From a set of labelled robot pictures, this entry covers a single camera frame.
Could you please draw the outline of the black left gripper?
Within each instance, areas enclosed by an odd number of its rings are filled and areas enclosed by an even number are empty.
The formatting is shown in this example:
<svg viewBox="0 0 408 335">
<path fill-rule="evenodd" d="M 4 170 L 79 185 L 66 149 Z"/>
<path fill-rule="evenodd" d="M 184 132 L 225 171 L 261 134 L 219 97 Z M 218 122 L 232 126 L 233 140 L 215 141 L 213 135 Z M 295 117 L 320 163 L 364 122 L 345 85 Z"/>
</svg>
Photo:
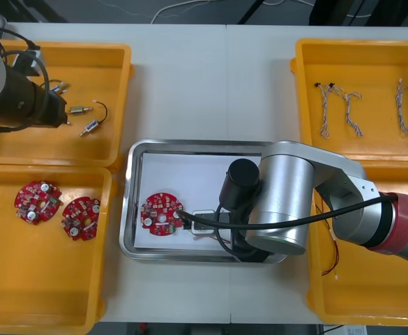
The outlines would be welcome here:
<svg viewBox="0 0 408 335">
<path fill-rule="evenodd" d="M 38 120 L 38 126 L 58 128 L 67 123 L 66 101 L 62 96 L 49 91 L 47 108 Z"/>
</svg>

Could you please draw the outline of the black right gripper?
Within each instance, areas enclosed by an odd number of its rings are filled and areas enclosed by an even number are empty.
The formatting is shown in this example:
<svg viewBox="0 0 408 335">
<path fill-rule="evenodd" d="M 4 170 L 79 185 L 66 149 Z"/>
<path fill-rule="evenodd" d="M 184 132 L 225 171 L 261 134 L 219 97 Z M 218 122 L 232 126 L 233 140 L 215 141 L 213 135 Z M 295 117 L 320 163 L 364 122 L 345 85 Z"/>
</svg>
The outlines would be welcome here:
<svg viewBox="0 0 408 335">
<path fill-rule="evenodd" d="M 235 224 L 238 223 L 237 213 L 235 211 L 227 212 L 229 216 L 229 223 Z M 225 250 L 247 250 L 248 246 L 245 242 L 244 236 L 240 233 L 240 230 L 231 229 L 230 230 L 230 245 L 231 248 L 227 245 L 227 242 L 224 242 L 224 239 L 220 236 L 219 229 L 217 229 L 217 240 L 219 244 Z"/>
</svg>

